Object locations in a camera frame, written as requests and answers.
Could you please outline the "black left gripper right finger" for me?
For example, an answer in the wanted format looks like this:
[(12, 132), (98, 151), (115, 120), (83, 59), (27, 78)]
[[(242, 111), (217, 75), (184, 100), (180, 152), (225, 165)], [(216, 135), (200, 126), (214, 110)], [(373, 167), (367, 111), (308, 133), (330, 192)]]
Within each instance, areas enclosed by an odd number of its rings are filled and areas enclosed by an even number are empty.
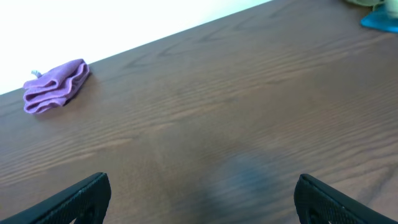
[(300, 223), (397, 224), (309, 174), (301, 174), (294, 190)]

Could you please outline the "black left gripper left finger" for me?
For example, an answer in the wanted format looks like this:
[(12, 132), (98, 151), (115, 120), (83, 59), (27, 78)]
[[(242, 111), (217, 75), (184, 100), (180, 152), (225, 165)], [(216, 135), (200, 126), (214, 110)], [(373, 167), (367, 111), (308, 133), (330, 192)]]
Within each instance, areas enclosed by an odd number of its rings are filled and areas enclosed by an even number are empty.
[(110, 199), (108, 176), (98, 172), (1, 223), (102, 224)]

